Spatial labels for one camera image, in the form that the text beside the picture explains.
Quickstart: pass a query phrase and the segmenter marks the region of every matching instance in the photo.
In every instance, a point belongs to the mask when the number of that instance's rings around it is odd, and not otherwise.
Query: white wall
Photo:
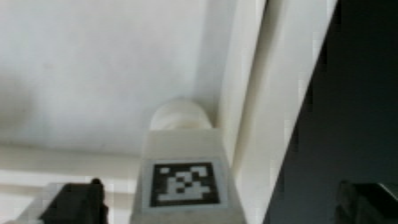
[[[212,117],[232,0],[0,2],[0,144],[141,153],[175,98]]]
[[[233,164],[249,224],[264,223],[335,4],[269,1]]]

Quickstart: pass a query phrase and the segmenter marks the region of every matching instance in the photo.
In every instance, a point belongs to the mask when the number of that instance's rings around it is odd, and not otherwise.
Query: white surface
[[[267,0],[239,0],[232,31],[217,128],[223,130],[228,160],[233,163],[258,33]]]
[[[141,154],[171,99],[214,119],[235,2],[0,2],[0,143]]]
[[[139,206],[145,203],[148,196],[148,181],[152,163],[164,161],[175,163],[180,160],[209,161],[219,160],[221,179],[225,179],[228,186],[225,192],[228,195],[228,203],[223,206],[210,205],[177,206],[180,208],[164,208],[155,211],[155,208],[146,209],[146,206]],[[235,182],[232,179],[230,165],[226,152],[223,147],[221,132],[216,129],[185,129],[152,131],[148,135],[146,147],[145,147],[145,159],[143,159],[143,171],[139,179],[139,188],[136,194],[136,210],[132,217],[132,224],[187,224],[187,223],[212,223],[212,224],[242,224],[244,223],[244,210],[241,206]]]
[[[90,183],[107,190],[111,224],[129,223],[141,159],[129,155],[0,147],[0,223],[15,219],[49,183]]]
[[[248,223],[264,223],[337,0],[271,1],[251,77],[235,175]]]
[[[159,108],[152,130],[210,129],[212,123],[201,106],[189,100],[177,100]]]

